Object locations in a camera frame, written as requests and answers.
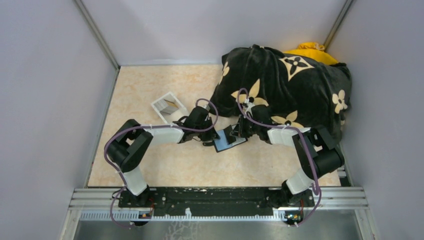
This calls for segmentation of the black floral plush blanket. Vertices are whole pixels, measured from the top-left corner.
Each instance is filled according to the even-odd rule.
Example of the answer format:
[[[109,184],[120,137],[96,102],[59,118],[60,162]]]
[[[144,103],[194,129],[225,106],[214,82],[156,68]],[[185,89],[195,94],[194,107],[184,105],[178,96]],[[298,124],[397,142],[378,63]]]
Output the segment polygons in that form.
[[[210,112],[240,115],[250,100],[267,107],[273,122],[297,128],[324,126],[342,140],[350,107],[352,77],[345,63],[325,64],[270,47],[236,47],[223,55],[222,74],[210,98]]]

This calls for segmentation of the white plastic card tray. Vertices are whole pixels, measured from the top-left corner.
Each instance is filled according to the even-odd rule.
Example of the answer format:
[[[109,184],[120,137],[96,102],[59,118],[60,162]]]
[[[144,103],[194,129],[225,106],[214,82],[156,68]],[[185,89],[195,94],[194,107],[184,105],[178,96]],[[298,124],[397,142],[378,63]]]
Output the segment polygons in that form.
[[[165,124],[171,124],[189,115],[187,108],[171,91],[154,100],[151,106]]]

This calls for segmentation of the yellow cloth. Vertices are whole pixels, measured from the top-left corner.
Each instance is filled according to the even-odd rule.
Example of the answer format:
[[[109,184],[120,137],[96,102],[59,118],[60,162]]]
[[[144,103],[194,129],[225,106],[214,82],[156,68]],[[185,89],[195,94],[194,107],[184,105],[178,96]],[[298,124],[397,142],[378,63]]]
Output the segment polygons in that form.
[[[300,43],[296,49],[286,50],[283,53],[308,57],[326,65],[335,65],[339,63],[334,57],[325,52],[325,46],[318,42]]]

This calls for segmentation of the grey cards in tray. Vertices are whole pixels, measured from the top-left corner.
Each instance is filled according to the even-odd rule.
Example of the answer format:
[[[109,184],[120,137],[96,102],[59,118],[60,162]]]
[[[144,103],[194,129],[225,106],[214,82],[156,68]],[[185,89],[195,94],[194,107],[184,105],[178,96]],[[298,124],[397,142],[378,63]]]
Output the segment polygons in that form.
[[[178,105],[170,100],[167,100],[165,98],[159,99],[154,106],[157,108],[157,110],[166,115],[171,115],[174,112],[179,110]]]

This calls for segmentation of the black leather card holder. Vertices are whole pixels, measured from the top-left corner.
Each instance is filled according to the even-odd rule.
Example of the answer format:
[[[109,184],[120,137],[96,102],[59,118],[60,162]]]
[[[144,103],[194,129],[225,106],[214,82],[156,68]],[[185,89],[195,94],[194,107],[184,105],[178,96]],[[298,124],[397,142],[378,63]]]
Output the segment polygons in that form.
[[[248,141],[247,138],[239,137],[238,131],[233,131],[237,128],[236,124],[229,125],[224,129],[218,130],[217,138],[211,142],[204,142],[205,147],[214,147],[217,153],[229,150]]]

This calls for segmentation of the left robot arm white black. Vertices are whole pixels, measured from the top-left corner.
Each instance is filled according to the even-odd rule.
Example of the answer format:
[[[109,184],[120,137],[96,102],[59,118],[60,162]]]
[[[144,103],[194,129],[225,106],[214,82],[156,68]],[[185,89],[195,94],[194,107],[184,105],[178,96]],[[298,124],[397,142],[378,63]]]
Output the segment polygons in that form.
[[[150,200],[150,188],[139,167],[149,147],[192,140],[211,143],[220,138],[210,108],[210,104],[197,105],[189,115],[164,125],[141,125],[129,119],[105,144],[104,159],[118,171],[132,203],[144,207]]]

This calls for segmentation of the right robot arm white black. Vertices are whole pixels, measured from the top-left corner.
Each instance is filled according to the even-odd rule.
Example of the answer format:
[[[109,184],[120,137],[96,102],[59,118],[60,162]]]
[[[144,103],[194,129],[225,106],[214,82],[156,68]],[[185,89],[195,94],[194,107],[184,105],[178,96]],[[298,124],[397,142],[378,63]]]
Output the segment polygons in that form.
[[[242,115],[238,121],[238,136],[249,138],[257,135],[270,145],[283,145],[296,150],[300,163],[297,172],[281,185],[276,201],[287,206],[295,206],[306,190],[314,185],[318,190],[318,180],[345,164],[340,147],[323,127],[294,127],[284,123],[274,123],[265,105],[241,103]]]

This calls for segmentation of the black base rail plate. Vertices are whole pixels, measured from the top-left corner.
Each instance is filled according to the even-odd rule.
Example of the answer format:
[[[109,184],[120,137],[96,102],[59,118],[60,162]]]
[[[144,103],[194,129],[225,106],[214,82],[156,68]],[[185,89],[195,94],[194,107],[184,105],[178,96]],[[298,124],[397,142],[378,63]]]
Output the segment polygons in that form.
[[[155,217],[270,216],[274,209],[305,208],[315,205],[313,193],[291,194],[281,187],[150,187],[139,196],[124,190],[118,197],[120,208],[147,208]]]

